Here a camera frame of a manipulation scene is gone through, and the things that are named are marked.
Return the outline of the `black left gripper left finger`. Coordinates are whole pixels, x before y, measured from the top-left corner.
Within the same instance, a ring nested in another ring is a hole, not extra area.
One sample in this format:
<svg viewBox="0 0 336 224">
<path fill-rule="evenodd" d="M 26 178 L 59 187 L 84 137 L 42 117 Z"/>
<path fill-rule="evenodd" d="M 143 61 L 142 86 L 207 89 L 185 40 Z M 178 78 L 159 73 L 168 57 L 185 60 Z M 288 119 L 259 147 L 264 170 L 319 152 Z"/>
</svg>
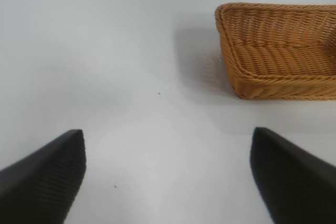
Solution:
<svg viewBox="0 0 336 224">
<path fill-rule="evenodd" d="M 82 130 L 1 170 L 1 223 L 64 223 L 86 172 Z"/>
</svg>

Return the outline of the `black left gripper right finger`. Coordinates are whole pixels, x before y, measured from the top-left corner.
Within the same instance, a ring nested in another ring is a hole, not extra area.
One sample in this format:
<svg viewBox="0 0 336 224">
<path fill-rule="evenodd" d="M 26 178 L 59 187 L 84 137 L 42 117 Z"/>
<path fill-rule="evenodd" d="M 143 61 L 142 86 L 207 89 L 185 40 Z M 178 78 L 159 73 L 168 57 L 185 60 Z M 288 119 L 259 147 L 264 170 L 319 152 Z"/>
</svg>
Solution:
<svg viewBox="0 0 336 224">
<path fill-rule="evenodd" d="M 274 223 L 335 223 L 335 166 L 257 127 L 250 168 Z"/>
</svg>

